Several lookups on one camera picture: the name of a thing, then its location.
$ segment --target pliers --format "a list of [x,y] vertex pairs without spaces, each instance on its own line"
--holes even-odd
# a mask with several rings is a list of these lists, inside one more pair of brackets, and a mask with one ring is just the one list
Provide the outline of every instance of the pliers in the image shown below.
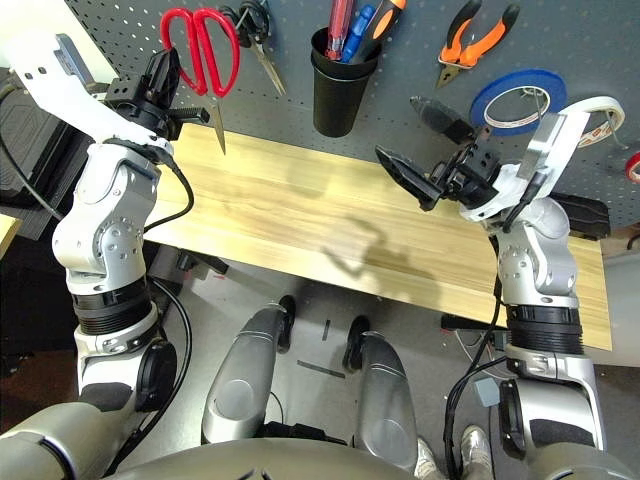
[[464,7],[460,9],[458,14],[449,26],[447,33],[447,42],[438,61],[442,64],[442,71],[436,88],[446,85],[453,80],[462,70],[473,68],[478,59],[495,47],[500,41],[506,37],[513,24],[516,23],[520,6],[512,3],[502,14],[502,18],[498,20],[493,29],[487,33],[481,40],[471,45],[467,45],[462,49],[461,37],[466,28],[471,23],[471,19],[478,13],[482,6],[482,0],[469,0]]

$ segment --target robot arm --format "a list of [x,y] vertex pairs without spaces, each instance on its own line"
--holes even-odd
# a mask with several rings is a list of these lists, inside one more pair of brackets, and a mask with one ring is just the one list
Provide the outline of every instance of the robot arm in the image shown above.
[[500,164],[487,143],[488,128],[430,175],[376,147],[383,167],[423,210],[440,198],[458,201],[460,214],[482,222],[497,240],[511,331],[505,353],[518,374],[500,386],[502,440],[507,453],[530,464],[532,478],[564,478],[580,469],[627,478],[605,454],[593,364],[582,348],[569,220],[548,197],[588,118],[547,113],[520,164]]
[[143,229],[156,201],[159,163],[173,164],[169,140],[180,121],[170,104],[178,86],[173,50],[151,59],[111,107],[85,91],[88,70],[66,36],[12,42],[12,67],[39,106],[96,141],[53,235],[79,326],[77,402],[54,405],[0,437],[2,478],[99,478],[149,412],[167,401],[176,352],[162,338],[142,256]]

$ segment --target wooden table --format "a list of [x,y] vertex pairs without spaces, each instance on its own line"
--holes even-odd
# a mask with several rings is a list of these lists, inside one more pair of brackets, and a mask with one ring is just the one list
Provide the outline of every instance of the wooden table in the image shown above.
[[[454,202],[424,213],[379,165],[230,132],[226,142],[223,156],[211,129],[184,126],[175,158],[195,207],[146,238],[491,319],[496,259],[482,227],[463,220]],[[185,202],[165,170],[149,222]],[[584,343],[610,350],[600,245],[571,238],[569,246],[579,268]]]
[[0,259],[9,248],[13,237],[18,233],[22,221],[19,218],[9,217],[0,213]]

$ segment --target black pen holder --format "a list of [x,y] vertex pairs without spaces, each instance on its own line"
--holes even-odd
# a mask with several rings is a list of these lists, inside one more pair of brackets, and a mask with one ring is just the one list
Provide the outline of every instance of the black pen holder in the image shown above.
[[381,47],[362,63],[329,60],[324,55],[327,30],[318,30],[311,38],[313,125],[322,135],[343,137],[353,128],[367,82],[378,65]]

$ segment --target masking tape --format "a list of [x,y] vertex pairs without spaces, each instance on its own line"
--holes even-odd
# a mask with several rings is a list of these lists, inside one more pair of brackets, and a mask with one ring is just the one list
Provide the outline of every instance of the masking tape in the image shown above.
[[522,90],[534,95],[540,92],[540,111],[558,112],[567,104],[567,88],[560,75],[531,68],[512,72],[494,80],[484,87],[471,104],[471,123],[475,127],[489,124],[492,134],[498,136],[519,135],[535,130],[538,127],[538,112],[513,121],[498,121],[488,114],[489,107],[503,95],[514,90]]
[[[560,113],[568,112],[603,112],[611,118],[611,125],[614,130],[618,130],[620,125],[624,123],[624,110],[620,103],[613,97],[593,97],[581,100],[560,111]],[[594,143],[598,143],[609,135],[611,135],[611,125],[608,121],[590,132],[585,132],[578,142],[578,148],[588,147]]]

